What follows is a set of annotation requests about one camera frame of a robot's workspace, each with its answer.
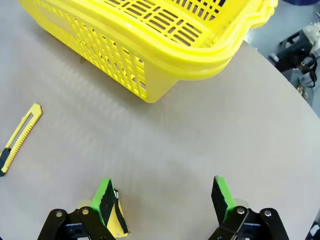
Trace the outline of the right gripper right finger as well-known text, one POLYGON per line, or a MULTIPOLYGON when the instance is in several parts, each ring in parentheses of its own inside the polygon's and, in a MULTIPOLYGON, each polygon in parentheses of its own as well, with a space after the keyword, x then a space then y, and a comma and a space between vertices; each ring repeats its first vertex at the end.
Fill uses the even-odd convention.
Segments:
POLYGON ((279 213, 274 208, 254 212, 236 205, 225 179, 215 176, 211 199, 219 223, 210 240, 288 240, 279 213))

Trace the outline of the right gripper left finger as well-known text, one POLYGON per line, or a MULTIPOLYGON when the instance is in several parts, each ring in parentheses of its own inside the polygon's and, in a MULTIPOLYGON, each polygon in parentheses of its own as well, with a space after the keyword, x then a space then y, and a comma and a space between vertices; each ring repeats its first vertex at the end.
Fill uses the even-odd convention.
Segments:
POLYGON ((100 183, 91 205, 68 213, 61 208, 49 212, 38 236, 39 240, 114 240, 107 224, 116 202, 109 178, 100 183))

